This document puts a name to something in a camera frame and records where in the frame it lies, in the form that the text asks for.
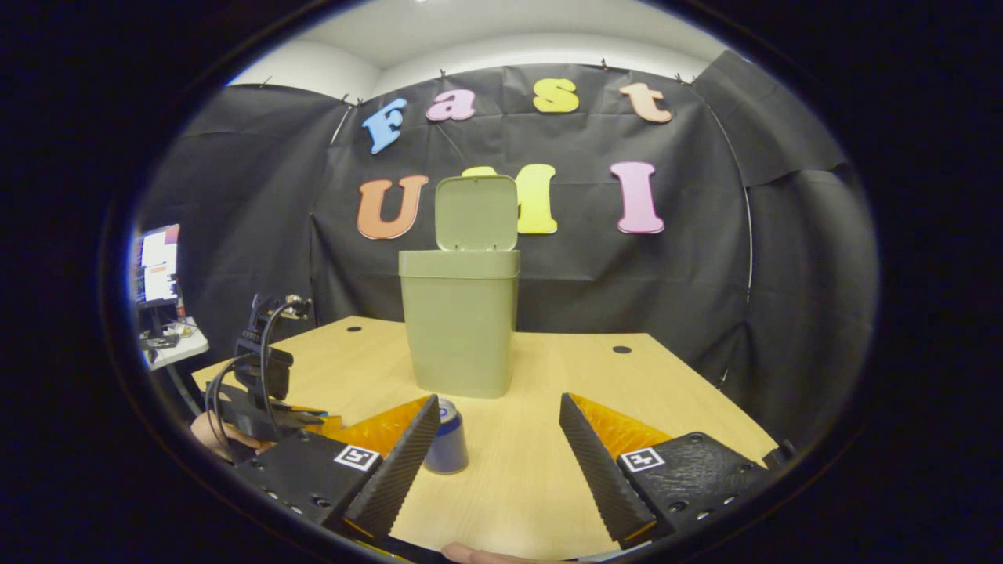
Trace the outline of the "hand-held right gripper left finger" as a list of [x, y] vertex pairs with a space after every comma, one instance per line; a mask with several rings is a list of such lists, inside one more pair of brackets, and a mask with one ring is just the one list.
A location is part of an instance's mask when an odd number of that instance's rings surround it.
[[334, 533], [381, 540], [394, 526], [440, 428], [426, 394], [329, 432], [296, 431], [235, 467], [275, 506]]

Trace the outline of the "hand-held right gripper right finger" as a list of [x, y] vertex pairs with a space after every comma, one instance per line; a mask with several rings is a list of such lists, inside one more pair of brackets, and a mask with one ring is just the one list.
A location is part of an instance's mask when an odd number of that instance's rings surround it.
[[580, 394], [562, 394], [559, 425], [622, 549], [707, 527], [777, 468], [775, 450], [755, 461], [705, 432], [671, 438]]

